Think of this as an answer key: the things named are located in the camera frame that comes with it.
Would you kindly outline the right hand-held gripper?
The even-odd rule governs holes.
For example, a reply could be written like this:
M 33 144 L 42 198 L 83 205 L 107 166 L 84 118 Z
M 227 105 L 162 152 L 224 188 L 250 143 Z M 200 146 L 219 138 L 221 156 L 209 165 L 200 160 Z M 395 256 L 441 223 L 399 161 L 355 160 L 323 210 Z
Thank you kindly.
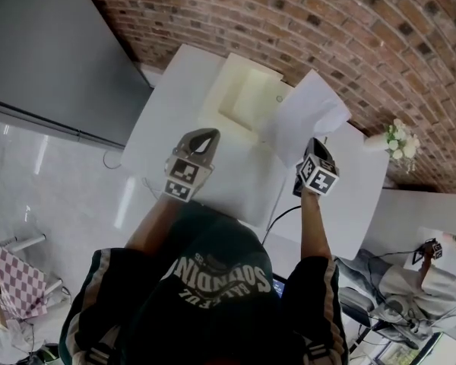
M 333 157 L 325 144 L 317 138 L 310 138 L 305 159 L 296 165 L 293 195 L 301 197 L 303 189 L 317 195 L 328 195 L 339 180 L 339 170 L 332 162 Z

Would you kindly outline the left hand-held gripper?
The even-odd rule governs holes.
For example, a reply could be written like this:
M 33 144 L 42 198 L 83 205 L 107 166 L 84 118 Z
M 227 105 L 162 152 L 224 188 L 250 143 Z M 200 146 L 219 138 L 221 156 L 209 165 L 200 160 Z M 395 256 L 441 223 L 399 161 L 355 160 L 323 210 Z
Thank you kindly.
M 218 129 L 199 129 L 186 133 L 179 141 L 176 150 L 190 157 L 172 154 L 166 162 L 166 182 L 163 194 L 182 202 L 189 202 L 213 173 L 211 164 L 220 141 Z

